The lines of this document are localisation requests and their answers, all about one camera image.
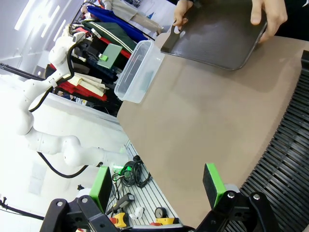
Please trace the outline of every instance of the black bracket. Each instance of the black bracket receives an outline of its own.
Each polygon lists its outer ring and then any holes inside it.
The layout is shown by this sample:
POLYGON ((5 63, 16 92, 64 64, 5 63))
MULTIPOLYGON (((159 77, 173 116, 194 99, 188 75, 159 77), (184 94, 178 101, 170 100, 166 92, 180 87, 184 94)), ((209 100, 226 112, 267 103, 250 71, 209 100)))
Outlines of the black bracket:
POLYGON ((309 51, 304 50, 303 56, 301 57, 301 74, 309 76, 309 51))
POLYGON ((256 192, 249 197, 227 191, 207 214, 196 232, 222 232, 230 221, 241 221, 247 232, 261 228, 263 232, 279 232, 277 219, 265 194, 256 192))
POLYGON ((53 200, 40 232, 75 232, 79 228, 93 232, 118 232, 90 196, 76 198, 71 203, 64 199, 53 200))

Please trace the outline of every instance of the black slatted surface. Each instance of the black slatted surface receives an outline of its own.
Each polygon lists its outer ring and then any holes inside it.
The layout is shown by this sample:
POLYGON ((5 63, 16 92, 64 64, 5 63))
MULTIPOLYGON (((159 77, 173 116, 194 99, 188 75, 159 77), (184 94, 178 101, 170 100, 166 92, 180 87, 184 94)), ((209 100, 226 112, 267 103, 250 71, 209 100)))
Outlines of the black slatted surface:
MULTIPOLYGON (((309 224, 309 52, 283 119, 262 158, 240 192, 266 194, 284 232, 302 232, 309 224)), ((227 232, 244 231, 230 223, 227 232)))

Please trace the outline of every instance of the dark baking tray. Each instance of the dark baking tray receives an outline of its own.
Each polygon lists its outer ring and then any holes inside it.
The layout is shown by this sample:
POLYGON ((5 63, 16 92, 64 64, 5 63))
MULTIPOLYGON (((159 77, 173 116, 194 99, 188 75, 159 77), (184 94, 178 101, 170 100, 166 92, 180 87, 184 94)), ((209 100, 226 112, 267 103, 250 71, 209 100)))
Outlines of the dark baking tray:
POLYGON ((161 52, 195 60, 226 70, 245 65, 266 25, 251 24, 252 0, 200 0, 188 11, 178 34, 171 34, 161 52))

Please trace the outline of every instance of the beige table surface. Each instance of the beige table surface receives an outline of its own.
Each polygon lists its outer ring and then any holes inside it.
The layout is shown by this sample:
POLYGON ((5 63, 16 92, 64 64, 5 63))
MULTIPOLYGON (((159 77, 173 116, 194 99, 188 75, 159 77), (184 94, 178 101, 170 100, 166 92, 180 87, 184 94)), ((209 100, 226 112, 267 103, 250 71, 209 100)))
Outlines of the beige table surface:
POLYGON ((276 37, 233 72, 166 55, 143 102, 123 103, 120 124, 184 224, 197 227, 210 210, 206 162, 239 187, 250 174, 287 108, 304 49, 309 42, 276 37))

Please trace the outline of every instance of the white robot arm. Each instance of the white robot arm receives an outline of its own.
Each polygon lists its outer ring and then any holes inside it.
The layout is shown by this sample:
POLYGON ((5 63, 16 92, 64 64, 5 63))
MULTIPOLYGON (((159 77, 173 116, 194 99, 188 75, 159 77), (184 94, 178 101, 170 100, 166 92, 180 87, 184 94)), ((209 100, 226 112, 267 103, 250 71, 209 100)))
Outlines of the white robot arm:
POLYGON ((104 166, 123 166, 128 161, 127 154, 100 148, 83 148, 75 136, 54 136, 33 128, 34 117, 29 107, 38 96, 51 87, 56 87, 57 82, 70 73, 67 54, 72 52, 73 41, 77 40, 72 40, 72 37, 60 37, 51 50, 49 60, 57 69, 54 74, 44 81, 27 80, 24 82, 15 112, 15 116, 18 117, 15 123, 16 133, 27 139, 29 149, 49 155, 63 153, 64 160, 69 166, 97 166, 100 162, 104 166))

